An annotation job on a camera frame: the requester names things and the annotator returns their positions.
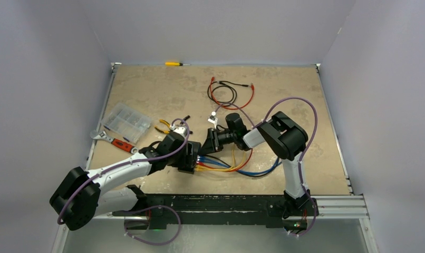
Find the black network switch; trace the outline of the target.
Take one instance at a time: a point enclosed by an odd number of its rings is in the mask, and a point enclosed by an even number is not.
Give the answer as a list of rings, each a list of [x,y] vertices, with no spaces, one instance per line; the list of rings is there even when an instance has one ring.
[[[200,142],[188,141],[182,149],[176,168],[179,172],[194,174],[197,158],[201,148]]]

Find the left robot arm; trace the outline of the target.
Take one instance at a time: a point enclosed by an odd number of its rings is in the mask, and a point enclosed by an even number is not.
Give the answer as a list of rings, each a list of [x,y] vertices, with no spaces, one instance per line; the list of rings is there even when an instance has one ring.
[[[200,147],[199,142],[188,141],[183,134],[171,132],[163,140],[110,166],[87,171],[73,168],[50,198],[51,207],[59,215],[57,223],[74,231],[92,218],[109,212],[141,215],[148,207],[146,194],[134,184],[120,190],[117,187],[167,166],[191,170]]]

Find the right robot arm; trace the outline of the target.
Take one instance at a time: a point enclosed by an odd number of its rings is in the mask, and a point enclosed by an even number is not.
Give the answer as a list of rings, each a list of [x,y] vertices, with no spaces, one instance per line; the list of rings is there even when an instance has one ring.
[[[275,113],[269,121],[265,121],[255,129],[249,130],[238,113],[230,113],[225,117],[227,128],[219,130],[209,128],[205,142],[199,150],[200,155],[220,152],[224,145],[235,144],[242,151],[267,143],[274,154],[282,161],[286,180],[285,208],[296,215],[305,209],[308,187],[303,169],[299,165],[300,156],[306,149],[308,135],[305,130],[289,118],[285,113]]]

